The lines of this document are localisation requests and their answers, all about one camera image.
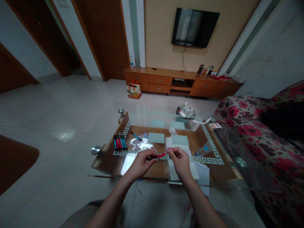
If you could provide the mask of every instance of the person's hand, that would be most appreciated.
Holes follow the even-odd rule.
[[[157,156],[158,154],[151,149],[146,149],[141,152],[139,152],[132,165],[128,169],[128,171],[125,173],[124,176],[128,177],[133,182],[137,179],[144,176],[148,170],[151,168],[151,166],[157,162],[157,158],[154,158],[150,161],[147,161],[148,156]]]
[[[168,154],[173,161],[174,169],[181,181],[192,178],[189,156],[181,148],[168,148]]]

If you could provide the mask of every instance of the tv screen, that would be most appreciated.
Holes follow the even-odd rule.
[[[220,13],[177,8],[172,44],[206,48]]]

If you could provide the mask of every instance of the beige wall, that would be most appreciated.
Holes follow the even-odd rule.
[[[171,44],[176,8],[221,13],[207,48],[188,47],[184,53],[187,71],[200,64],[219,70],[251,17],[259,0],[145,0],[146,66],[183,70],[185,46]]]

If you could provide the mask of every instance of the red bag handle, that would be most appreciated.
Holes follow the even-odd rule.
[[[135,81],[136,84],[138,85],[138,82],[137,82],[135,79],[133,79],[132,84],[129,84],[129,90],[131,90],[130,85],[132,85],[132,86],[133,86],[133,89],[134,89],[134,91],[135,91],[134,81]]]

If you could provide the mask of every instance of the cable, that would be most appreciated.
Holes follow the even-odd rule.
[[[182,54],[182,56],[183,56],[183,67],[185,67],[185,66],[184,66],[184,52],[183,52],[183,54]]]

